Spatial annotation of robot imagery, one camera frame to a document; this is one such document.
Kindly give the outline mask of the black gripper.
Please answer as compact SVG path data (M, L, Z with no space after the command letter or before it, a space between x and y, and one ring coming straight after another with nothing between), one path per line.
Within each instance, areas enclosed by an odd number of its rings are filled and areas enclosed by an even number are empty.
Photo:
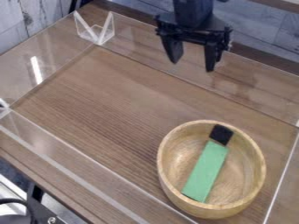
M183 42L204 46L205 71L212 72L229 49L232 28L213 15L213 0L172 0L173 11L155 16L156 35L169 61L183 56Z

